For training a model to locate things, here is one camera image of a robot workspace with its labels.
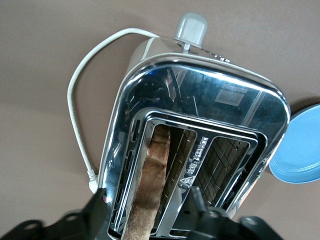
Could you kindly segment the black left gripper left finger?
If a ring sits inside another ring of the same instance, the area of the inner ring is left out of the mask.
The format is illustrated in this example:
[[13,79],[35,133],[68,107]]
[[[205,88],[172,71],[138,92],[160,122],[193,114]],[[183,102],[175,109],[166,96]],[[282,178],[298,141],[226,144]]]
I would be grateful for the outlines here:
[[48,240],[93,240],[109,210],[104,200],[105,188],[99,188],[81,211],[66,214],[47,227]]

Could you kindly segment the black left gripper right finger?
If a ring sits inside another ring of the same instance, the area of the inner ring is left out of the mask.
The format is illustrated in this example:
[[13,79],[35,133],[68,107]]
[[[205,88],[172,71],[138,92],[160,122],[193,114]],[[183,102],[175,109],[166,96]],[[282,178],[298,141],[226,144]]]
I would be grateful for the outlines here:
[[239,240],[241,231],[224,209],[208,206],[197,186],[191,187],[174,223],[188,240]]

